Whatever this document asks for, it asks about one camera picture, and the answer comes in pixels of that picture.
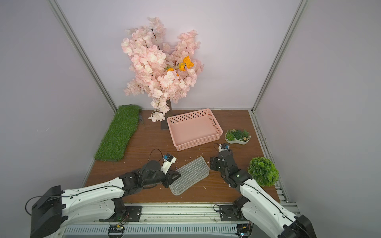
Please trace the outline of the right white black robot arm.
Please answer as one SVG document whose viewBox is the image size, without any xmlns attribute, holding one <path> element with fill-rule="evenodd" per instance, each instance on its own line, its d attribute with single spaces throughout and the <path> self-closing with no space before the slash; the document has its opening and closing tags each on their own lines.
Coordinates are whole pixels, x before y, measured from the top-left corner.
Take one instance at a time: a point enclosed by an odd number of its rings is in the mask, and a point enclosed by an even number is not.
<svg viewBox="0 0 381 238">
<path fill-rule="evenodd" d="M 222 221 L 250 221 L 271 238 L 315 238 L 311 221 L 296 216 L 268 195 L 253 177 L 238 168 L 231 150 L 222 149 L 210 158 L 210 169 L 217 171 L 241 194 L 232 205 L 219 205 Z"/>
</svg>

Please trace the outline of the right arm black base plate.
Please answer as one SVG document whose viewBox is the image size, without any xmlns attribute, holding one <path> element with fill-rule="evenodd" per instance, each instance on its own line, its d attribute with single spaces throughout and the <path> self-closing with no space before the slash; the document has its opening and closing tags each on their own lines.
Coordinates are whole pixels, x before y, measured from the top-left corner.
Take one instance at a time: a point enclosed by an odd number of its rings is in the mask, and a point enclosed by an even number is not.
<svg viewBox="0 0 381 238">
<path fill-rule="evenodd" d="M 250 202 L 246 197 L 239 197 L 231 205 L 218 205 L 217 212 L 220 214 L 221 221 L 246 221 L 242 208 Z"/>
</svg>

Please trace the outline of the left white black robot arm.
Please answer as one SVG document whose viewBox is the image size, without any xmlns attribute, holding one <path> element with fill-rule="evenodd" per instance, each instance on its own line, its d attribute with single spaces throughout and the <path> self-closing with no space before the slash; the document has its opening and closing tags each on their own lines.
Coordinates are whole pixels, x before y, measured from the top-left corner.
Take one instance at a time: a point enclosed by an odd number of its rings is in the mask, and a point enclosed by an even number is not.
<svg viewBox="0 0 381 238">
<path fill-rule="evenodd" d="M 149 161 L 141 169 L 127 172 L 110 181 L 77 189 L 48 189 L 31 207 L 32 238 L 57 238 L 68 225 L 81 222 L 124 222 L 127 211 L 124 197 L 163 185 L 168 188 L 181 177 L 170 169 L 171 163 Z"/>
</svg>

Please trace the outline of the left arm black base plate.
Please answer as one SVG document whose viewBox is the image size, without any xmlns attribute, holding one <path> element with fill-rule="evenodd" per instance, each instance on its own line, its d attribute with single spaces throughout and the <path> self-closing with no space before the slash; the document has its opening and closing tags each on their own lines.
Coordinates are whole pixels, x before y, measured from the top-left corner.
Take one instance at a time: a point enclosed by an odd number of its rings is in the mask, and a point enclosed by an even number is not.
<svg viewBox="0 0 381 238">
<path fill-rule="evenodd" d="M 114 198 L 104 201 L 106 206 L 111 205 L 111 215 L 99 222 L 139 222 L 142 214 L 142 206 L 132 204 L 125 205 L 122 198 Z"/>
</svg>

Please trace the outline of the grey striped dishcloth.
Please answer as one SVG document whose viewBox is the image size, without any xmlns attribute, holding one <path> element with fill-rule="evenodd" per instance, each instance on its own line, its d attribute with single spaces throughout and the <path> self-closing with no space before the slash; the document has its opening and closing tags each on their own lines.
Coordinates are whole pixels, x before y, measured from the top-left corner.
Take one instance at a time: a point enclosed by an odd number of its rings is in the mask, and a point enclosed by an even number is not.
<svg viewBox="0 0 381 238">
<path fill-rule="evenodd" d="M 195 160 L 180 167 L 177 172 L 180 178 L 170 185 L 173 195 L 179 196 L 190 187 L 209 176 L 210 168 L 205 159 L 200 156 Z"/>
</svg>

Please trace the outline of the pink plastic basket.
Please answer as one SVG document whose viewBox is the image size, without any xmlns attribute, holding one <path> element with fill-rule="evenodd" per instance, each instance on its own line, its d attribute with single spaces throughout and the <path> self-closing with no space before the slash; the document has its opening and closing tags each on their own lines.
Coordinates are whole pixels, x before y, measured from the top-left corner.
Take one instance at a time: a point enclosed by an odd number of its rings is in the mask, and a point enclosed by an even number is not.
<svg viewBox="0 0 381 238">
<path fill-rule="evenodd" d="M 217 141 L 223 134 L 211 109 L 168 117 L 167 123 L 177 151 Z"/>
</svg>

